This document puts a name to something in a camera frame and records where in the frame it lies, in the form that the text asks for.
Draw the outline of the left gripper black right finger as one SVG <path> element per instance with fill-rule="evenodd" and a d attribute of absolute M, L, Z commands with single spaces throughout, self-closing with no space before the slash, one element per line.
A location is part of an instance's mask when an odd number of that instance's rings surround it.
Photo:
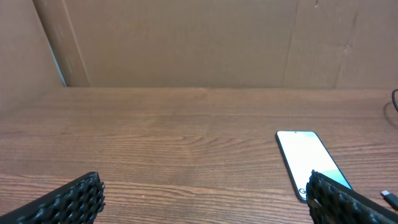
<path fill-rule="evenodd" d="M 316 224 L 397 224 L 396 213 L 314 170 L 306 194 Z"/>

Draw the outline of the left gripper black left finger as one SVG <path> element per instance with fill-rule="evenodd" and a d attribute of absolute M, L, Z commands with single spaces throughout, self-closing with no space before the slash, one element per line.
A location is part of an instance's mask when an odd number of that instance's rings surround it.
<path fill-rule="evenodd" d="M 2 224 L 93 223 L 105 206 L 104 182 L 89 172 L 1 216 Z"/>

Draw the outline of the black Galaxy smartphone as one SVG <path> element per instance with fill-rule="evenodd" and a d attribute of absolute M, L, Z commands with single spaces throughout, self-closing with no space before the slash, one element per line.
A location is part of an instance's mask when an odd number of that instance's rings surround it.
<path fill-rule="evenodd" d="M 304 203 L 307 201 L 306 185 L 312 171 L 319 172 L 351 188 L 317 133 L 277 131 L 275 138 L 299 201 Z"/>

